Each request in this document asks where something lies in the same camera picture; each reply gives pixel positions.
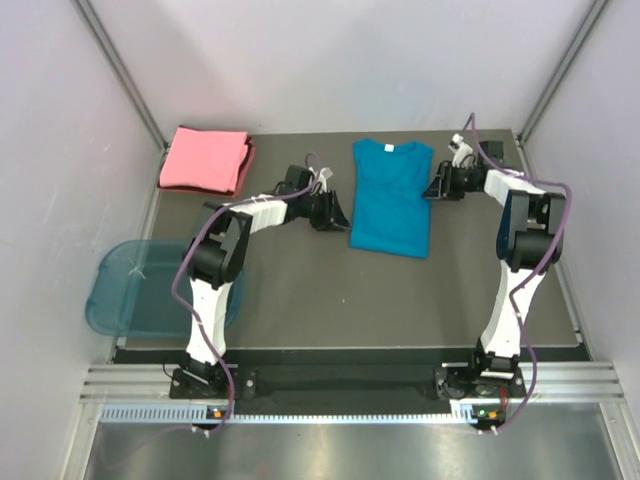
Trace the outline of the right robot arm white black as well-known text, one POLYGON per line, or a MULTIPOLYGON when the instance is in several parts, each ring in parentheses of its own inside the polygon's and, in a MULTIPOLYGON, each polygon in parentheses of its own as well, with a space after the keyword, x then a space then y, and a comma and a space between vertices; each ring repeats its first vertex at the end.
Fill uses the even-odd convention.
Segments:
POLYGON ((524 173, 504 167, 500 141, 484 141, 474 150, 455 134, 448 147, 453 158, 440 163, 423 198, 459 201, 484 193, 502 207, 496 236, 500 282, 470 364, 438 367, 436 389, 451 400, 497 396, 511 388, 520 393, 522 328, 536 290, 562 252, 566 196, 547 192, 524 173))

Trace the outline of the blue t shirt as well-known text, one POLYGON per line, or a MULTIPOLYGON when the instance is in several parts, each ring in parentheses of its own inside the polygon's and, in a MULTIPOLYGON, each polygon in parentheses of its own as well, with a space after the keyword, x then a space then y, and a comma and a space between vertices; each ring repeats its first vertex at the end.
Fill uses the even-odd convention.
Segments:
POLYGON ((423 198, 434 151, 361 139, 353 144, 356 168, 349 246, 376 253, 426 259, 431 204, 423 198))

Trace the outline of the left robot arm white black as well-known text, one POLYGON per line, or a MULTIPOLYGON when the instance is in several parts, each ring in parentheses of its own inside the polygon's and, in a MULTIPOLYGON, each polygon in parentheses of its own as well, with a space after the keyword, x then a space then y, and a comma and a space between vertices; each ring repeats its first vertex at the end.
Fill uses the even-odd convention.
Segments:
POLYGON ((186 353, 172 374, 170 396, 184 399, 235 397, 226 352, 225 324, 232 289, 243 272, 253 234, 298 218, 317 231, 351 228, 337 193, 328 188, 328 167, 292 165, 285 179, 266 193, 216 205, 183 254, 171 294, 191 316, 186 353))

